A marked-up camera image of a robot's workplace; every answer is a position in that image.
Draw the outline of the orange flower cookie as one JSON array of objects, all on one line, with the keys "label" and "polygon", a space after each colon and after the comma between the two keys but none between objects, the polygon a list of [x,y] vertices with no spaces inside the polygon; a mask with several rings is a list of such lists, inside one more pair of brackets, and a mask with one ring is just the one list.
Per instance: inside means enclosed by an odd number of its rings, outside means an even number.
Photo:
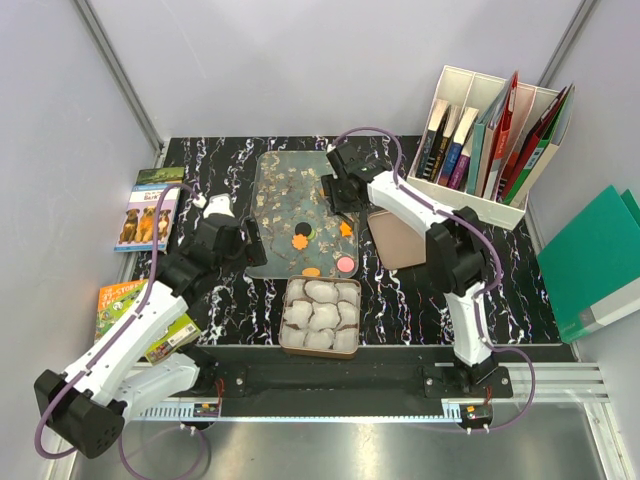
[{"label": "orange flower cookie", "polygon": [[292,238],[292,246],[298,250],[304,250],[308,247],[309,240],[308,237],[302,234],[296,234]]}]

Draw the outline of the black sandwich cookie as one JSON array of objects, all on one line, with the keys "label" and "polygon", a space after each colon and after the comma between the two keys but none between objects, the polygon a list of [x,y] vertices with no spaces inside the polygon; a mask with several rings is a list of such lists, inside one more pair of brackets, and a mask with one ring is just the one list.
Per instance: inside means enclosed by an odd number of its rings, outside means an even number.
[{"label": "black sandwich cookie", "polygon": [[306,222],[300,222],[295,226],[296,235],[303,235],[305,237],[308,237],[311,234],[311,231],[311,226]]}]

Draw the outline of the orange fish cookie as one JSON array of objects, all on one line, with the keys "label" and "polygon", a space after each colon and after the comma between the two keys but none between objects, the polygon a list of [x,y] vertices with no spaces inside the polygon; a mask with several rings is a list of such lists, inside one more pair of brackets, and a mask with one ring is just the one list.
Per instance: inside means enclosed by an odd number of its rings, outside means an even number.
[{"label": "orange fish cookie", "polygon": [[343,237],[350,237],[353,235],[353,228],[346,221],[342,221],[340,225],[340,233]]}]

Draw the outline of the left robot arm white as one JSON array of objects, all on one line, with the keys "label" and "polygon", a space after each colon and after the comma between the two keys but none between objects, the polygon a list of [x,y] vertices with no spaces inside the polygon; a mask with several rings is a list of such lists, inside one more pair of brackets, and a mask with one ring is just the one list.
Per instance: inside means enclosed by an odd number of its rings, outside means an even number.
[{"label": "left robot arm white", "polygon": [[73,450],[94,459],[106,452],[135,416],[176,393],[208,394],[214,358],[183,346],[138,374],[130,371],[151,344],[208,294],[225,272],[266,264],[257,221],[214,213],[185,245],[156,257],[133,305],[84,355],[61,373],[43,371],[34,391],[41,415]]}]

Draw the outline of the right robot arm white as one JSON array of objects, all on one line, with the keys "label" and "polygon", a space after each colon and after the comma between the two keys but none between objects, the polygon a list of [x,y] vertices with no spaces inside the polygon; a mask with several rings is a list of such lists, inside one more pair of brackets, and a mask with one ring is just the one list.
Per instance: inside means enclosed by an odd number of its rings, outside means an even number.
[{"label": "right robot arm white", "polygon": [[349,143],[329,146],[327,159],[333,172],[321,182],[333,214],[379,207],[424,241],[428,278],[444,295],[454,330],[448,380],[463,395],[480,394],[498,364],[484,308],[491,250],[478,215],[469,207],[455,210],[432,199],[383,163],[360,157]]}]

